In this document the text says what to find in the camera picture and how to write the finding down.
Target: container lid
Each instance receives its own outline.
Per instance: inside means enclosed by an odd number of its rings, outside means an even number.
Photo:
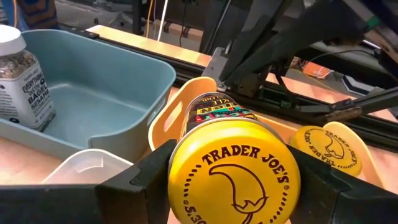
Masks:
[[[357,176],[362,164],[349,136],[341,131],[329,131],[318,126],[304,126],[297,130],[290,145],[347,174]]]
[[[0,57],[16,54],[26,48],[26,42],[19,29],[0,25]]]
[[[169,200],[182,223],[285,223],[300,193],[297,163],[255,120],[203,124],[176,148]]]

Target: yellow plastic tray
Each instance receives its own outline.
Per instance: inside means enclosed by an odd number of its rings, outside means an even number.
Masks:
[[[186,82],[186,84],[171,97],[166,107],[152,122],[149,128],[149,145],[151,150],[157,149],[169,139],[179,139],[185,110],[189,103],[198,95],[216,90],[217,86],[212,78],[199,77]],[[289,142],[290,137],[297,130],[297,128],[290,127],[258,114],[256,115],[262,122],[268,124],[277,131],[285,142]],[[356,150],[356,152],[359,154],[363,164],[362,173],[358,178],[384,188],[369,149]]]

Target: wooden table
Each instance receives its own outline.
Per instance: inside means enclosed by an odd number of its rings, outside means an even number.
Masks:
[[[140,47],[146,50],[164,54],[169,57],[177,58],[198,65],[206,66],[210,61],[209,55],[199,54],[192,50],[182,49],[173,45],[156,42],[141,36],[129,34],[109,27],[96,26],[90,29],[106,39],[112,39],[125,44]],[[270,82],[275,82],[274,76],[267,78]],[[326,90],[307,83],[298,82],[284,77],[287,87],[298,94],[317,98],[329,103],[340,101],[347,98],[346,95],[334,91]],[[373,114],[384,119],[397,121],[387,110],[378,111]],[[281,121],[289,126],[298,127],[299,125]],[[398,170],[398,155],[369,147],[375,160],[376,167],[381,178],[386,184],[386,189],[398,194],[398,181],[395,172]],[[7,139],[0,138],[0,184],[39,184],[51,171],[53,171],[61,161],[57,158],[48,156],[29,147],[22,146]]]

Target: everything but the bagel seasoning jar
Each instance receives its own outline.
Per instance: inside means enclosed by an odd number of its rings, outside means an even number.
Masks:
[[[43,131],[55,116],[39,62],[21,32],[0,25],[0,118]]]

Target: teal plastic tub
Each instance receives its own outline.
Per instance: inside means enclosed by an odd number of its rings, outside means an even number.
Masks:
[[[135,162],[165,106],[175,70],[167,63],[60,30],[23,33],[57,115],[43,133],[0,119],[0,135],[60,159],[88,148]]]

